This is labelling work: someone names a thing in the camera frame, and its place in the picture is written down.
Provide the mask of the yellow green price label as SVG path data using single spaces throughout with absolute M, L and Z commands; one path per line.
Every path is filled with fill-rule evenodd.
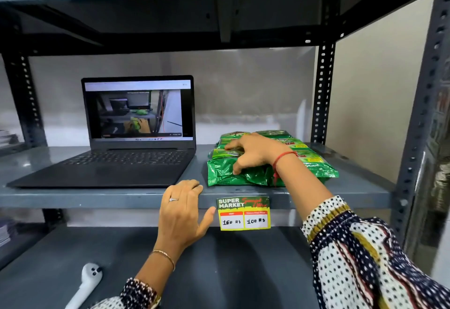
M 269 196 L 217 199 L 221 231 L 252 231 L 271 228 Z

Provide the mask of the person's right hand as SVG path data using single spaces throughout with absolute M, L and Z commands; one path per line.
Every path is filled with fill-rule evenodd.
M 244 135 L 238 140 L 227 144 L 224 149 L 234 150 L 237 148 L 244 150 L 244 153 L 239 158 L 250 158 L 254 162 L 254 167 L 266 164 L 272 165 L 276 157 L 281 153 L 291 151 L 290 147 L 285 144 L 279 141 L 273 141 L 257 133 Z M 296 158 L 294 154 L 289 154 L 287 157 L 293 160 Z

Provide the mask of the person's left forearm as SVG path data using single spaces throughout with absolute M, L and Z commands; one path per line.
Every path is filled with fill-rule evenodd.
M 158 295 L 162 296 L 179 257 L 179 251 L 168 247 L 155 246 L 135 279 L 148 285 Z

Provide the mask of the black laptop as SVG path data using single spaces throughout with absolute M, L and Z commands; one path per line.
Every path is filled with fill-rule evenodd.
M 7 184 L 14 188 L 158 188 L 196 152 L 194 77 L 83 78 L 90 150 Z

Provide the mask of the dotted patterned blouse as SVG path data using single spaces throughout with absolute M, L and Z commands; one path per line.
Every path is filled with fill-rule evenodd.
M 450 309 L 450 289 L 418 269 L 382 220 L 363 219 L 339 196 L 303 221 L 320 309 Z M 161 297 L 129 278 L 89 309 L 156 309 Z

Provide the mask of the person's left hand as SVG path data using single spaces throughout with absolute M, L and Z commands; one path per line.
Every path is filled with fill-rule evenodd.
M 194 188 L 188 194 L 187 207 L 179 205 L 179 183 L 170 186 L 170 202 L 159 212 L 158 236 L 155 246 L 168 247 L 179 254 L 202 237 L 198 237 L 199 195 L 203 191 L 200 182 L 194 180 Z

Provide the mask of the green snack packet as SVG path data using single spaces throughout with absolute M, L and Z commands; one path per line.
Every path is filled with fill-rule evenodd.
M 296 153 L 298 158 L 303 163 L 325 163 L 325 160 L 320 157 L 316 152 L 307 146 L 289 146 L 292 151 Z M 234 150 L 226 150 L 226 149 L 213 149 L 210 153 L 209 159 L 221 159 L 221 158 L 238 158 L 244 153 L 242 148 L 237 148 Z
M 211 186 L 244 186 L 255 185 L 273 187 L 273 169 L 271 165 L 263 165 L 242 170 L 239 175 L 233 175 L 233 164 L 237 158 L 209 159 L 207 161 L 207 182 Z M 304 165 L 321 182 L 330 178 L 338 178 L 339 172 L 328 162 L 304 163 Z M 281 178 L 278 179 L 277 187 L 284 187 Z
M 272 138 L 272 139 L 293 138 L 293 136 L 290 135 L 285 130 L 261 130 L 261 131 L 256 131 L 256 133 L 261 136 Z M 244 135 L 250 135 L 250 134 L 251 134 L 251 132 L 248 132 L 248 131 L 233 131 L 233 132 L 221 135 L 220 139 L 221 140 L 233 140 L 233 139 L 238 139 Z
M 273 141 L 279 141 L 287 146 L 289 146 L 292 150 L 305 150 L 308 149 L 309 147 L 303 143 L 301 140 L 293 138 L 293 137 L 275 137 L 275 136 L 271 136 L 269 137 L 270 139 L 272 139 Z M 216 145 L 217 149 L 224 149 L 225 146 L 227 144 L 229 144 L 232 141 L 236 141 L 239 138 L 223 138 L 220 139 L 219 142 Z

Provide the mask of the red thread wristband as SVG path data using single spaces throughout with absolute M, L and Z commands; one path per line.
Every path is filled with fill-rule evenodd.
M 277 156 L 272 164 L 272 169 L 273 169 L 272 185 L 273 185 L 273 187 L 277 187 L 277 183 L 278 183 L 278 179 L 279 179 L 279 174 L 277 172 L 277 164 L 281 158 L 283 158 L 284 156 L 287 156 L 289 154 L 294 154 L 296 158 L 298 157 L 296 151 L 292 151 L 292 150 L 289 152 L 286 151 L 286 152 L 281 153 L 279 156 Z

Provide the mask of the white plastic handheld device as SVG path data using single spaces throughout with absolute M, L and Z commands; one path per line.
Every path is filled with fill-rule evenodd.
M 81 284 L 64 309 L 80 309 L 103 278 L 103 269 L 95 263 L 87 263 L 82 268 Z

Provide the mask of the person's right forearm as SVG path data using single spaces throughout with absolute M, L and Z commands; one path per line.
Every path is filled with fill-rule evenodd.
M 277 164 L 277 172 L 295 204 L 302 221 L 333 194 L 322 182 L 299 160 L 281 158 Z

